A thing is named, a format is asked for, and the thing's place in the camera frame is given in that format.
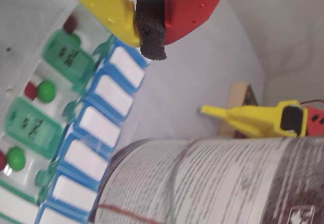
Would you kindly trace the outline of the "red moving gripper finger foam pad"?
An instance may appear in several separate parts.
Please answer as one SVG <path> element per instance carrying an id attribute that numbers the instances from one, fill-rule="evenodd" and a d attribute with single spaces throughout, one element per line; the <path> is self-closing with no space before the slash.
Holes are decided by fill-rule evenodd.
<path id="1" fill-rule="evenodd" d="M 220 0 L 137 0 L 135 23 L 140 51 L 150 60 L 165 60 L 165 47 L 203 25 Z"/>

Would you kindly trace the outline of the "yellow leader gripper finger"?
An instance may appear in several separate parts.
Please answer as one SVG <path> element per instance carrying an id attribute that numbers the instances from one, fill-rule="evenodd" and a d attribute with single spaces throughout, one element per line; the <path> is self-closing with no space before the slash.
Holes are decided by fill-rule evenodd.
<path id="1" fill-rule="evenodd" d="M 245 105 L 224 109 L 204 105 L 200 112 L 223 119 L 246 136 L 280 135 L 280 111 L 275 107 Z"/>

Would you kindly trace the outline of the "yellow fixed gripper finger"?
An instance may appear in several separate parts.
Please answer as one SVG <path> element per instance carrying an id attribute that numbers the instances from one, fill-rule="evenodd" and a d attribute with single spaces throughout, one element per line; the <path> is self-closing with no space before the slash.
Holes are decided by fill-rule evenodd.
<path id="1" fill-rule="evenodd" d="M 140 46 L 135 24 L 135 6 L 131 0 L 78 0 L 115 37 L 131 47 Z"/>

